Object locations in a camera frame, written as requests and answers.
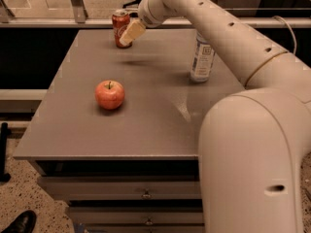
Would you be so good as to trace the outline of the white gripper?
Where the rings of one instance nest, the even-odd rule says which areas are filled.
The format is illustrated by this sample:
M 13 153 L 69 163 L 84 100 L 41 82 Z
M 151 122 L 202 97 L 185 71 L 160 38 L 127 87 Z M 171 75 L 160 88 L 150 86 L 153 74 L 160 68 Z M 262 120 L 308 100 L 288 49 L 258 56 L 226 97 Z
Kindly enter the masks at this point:
M 148 28 L 156 28 L 162 25 L 172 16 L 162 0 L 142 0 L 138 6 L 139 19 L 132 20 L 121 34 L 120 43 L 123 46 L 130 45 L 134 40 L 143 35 Z

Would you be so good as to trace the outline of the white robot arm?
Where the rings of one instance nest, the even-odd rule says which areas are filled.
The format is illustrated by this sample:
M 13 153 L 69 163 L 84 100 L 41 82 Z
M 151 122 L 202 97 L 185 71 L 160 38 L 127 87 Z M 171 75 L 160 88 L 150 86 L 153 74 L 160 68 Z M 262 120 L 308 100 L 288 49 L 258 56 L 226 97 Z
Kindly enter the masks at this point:
M 185 17 L 243 91 L 203 119 L 198 159 L 207 233 L 303 233 L 300 166 L 311 150 L 310 69 L 211 0 L 142 0 L 122 34 Z

